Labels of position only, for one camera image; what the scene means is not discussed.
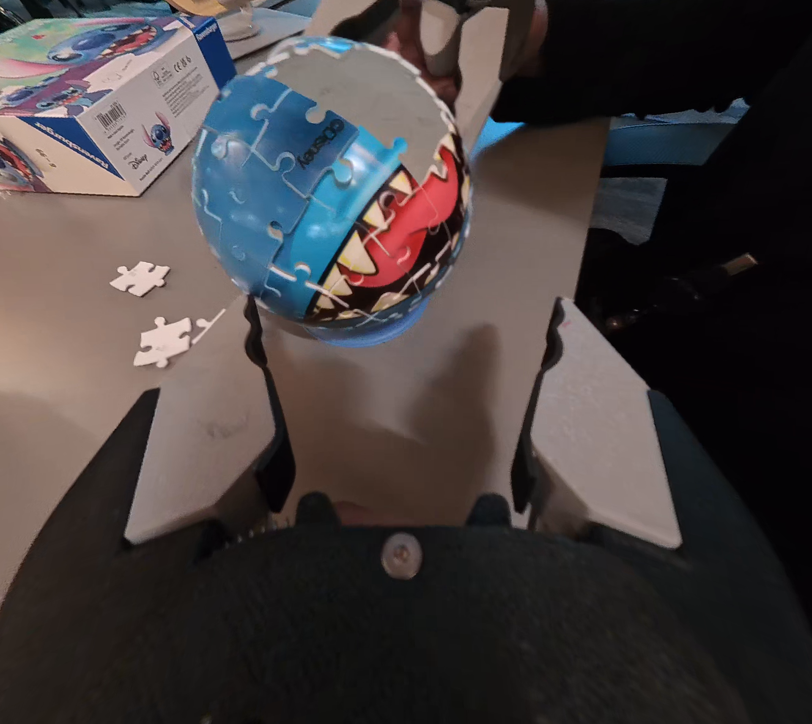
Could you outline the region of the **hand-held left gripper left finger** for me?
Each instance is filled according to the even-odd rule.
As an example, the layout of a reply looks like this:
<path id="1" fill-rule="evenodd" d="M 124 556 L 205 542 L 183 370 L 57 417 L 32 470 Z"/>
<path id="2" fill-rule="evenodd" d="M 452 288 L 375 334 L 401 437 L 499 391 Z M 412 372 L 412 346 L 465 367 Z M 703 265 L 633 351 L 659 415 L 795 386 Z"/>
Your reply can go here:
<path id="1" fill-rule="evenodd" d="M 159 388 L 124 531 L 134 546 L 208 521 L 246 534 L 295 479 L 255 300 L 238 297 L 196 339 Z"/>

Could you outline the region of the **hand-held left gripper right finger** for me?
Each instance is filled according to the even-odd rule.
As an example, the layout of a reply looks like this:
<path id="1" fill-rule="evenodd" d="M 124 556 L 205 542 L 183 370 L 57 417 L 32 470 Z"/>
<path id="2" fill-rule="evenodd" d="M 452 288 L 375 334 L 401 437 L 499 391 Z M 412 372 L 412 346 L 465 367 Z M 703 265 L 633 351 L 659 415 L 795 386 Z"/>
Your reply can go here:
<path id="1" fill-rule="evenodd" d="M 559 297 L 511 468 L 527 527 L 582 536 L 605 527 L 682 545 L 645 381 L 581 310 Z"/>

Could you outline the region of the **blue puzzle ball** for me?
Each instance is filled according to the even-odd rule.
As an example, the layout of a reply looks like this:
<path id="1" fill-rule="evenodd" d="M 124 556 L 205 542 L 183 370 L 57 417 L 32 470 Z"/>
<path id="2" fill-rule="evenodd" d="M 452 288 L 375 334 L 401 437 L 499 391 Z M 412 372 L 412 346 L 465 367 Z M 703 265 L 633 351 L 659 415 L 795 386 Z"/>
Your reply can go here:
<path id="1" fill-rule="evenodd" d="M 452 111 L 399 54 L 290 38 L 229 81 L 198 133 L 192 202 L 231 281 L 299 325 L 432 296 L 469 236 Z"/>

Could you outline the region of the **blue ball stand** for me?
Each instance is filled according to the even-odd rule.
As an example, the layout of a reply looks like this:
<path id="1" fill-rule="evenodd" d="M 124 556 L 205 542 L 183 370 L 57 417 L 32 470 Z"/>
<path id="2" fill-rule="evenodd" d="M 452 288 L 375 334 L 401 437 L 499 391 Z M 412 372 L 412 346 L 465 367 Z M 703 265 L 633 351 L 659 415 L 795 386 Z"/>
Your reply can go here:
<path id="1" fill-rule="evenodd" d="M 367 348 L 391 342 L 411 330 L 421 321 L 431 296 L 414 299 L 407 308 L 391 308 L 383 312 L 381 319 L 364 318 L 352 326 L 338 327 L 334 324 L 305 325 L 304 330 L 323 344 L 341 348 Z"/>

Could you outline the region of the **person's right forearm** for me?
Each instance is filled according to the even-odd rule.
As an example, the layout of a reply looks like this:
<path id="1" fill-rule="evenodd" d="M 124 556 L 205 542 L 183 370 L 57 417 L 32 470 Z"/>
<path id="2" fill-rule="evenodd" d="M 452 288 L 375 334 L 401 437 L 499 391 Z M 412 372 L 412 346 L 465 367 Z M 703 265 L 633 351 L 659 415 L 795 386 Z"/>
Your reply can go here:
<path id="1" fill-rule="evenodd" d="M 756 97 L 810 44 L 810 0 L 543 0 L 533 73 L 502 87 L 496 122 L 720 110 Z"/>

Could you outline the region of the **cartoon printed puzzle box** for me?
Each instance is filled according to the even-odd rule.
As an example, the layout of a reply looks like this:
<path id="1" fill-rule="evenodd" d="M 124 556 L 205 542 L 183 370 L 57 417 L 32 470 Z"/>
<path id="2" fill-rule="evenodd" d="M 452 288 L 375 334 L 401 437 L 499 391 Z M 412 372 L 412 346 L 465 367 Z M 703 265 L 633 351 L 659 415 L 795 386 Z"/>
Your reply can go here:
<path id="1" fill-rule="evenodd" d="M 137 197 L 236 74 L 217 19 L 33 19 L 1 37 L 1 187 Z"/>

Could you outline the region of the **person's right hand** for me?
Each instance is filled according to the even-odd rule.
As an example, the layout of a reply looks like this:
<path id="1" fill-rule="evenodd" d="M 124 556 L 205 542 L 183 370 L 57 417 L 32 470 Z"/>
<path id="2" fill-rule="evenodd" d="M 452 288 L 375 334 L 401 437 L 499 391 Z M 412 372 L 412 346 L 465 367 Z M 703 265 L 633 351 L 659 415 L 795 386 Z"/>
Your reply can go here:
<path id="1" fill-rule="evenodd" d="M 421 78 L 452 111 L 460 92 L 460 72 L 456 66 L 450 74 L 439 76 L 427 65 L 420 36 L 421 0 L 399 0 L 399 13 L 382 42 L 384 49 L 399 54 L 417 68 Z"/>

